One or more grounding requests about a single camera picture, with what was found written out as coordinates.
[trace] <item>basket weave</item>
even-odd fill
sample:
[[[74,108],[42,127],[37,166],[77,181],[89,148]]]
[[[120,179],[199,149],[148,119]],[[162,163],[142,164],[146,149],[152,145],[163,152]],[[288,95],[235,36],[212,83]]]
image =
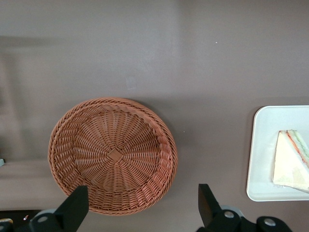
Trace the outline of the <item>basket weave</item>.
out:
[[[131,100],[99,98],[78,104],[58,121],[48,160],[65,194],[87,185],[91,211],[128,215],[168,191],[177,150],[154,112]]]

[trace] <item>wicker basket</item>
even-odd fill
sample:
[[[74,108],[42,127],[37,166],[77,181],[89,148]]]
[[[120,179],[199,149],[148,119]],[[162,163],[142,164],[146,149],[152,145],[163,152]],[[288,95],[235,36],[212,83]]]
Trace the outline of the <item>wicker basket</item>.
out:
[[[177,169],[175,142],[164,122],[121,98],[89,100],[69,110],[51,134],[48,160],[65,194],[87,185],[89,209],[105,215],[152,206]]]

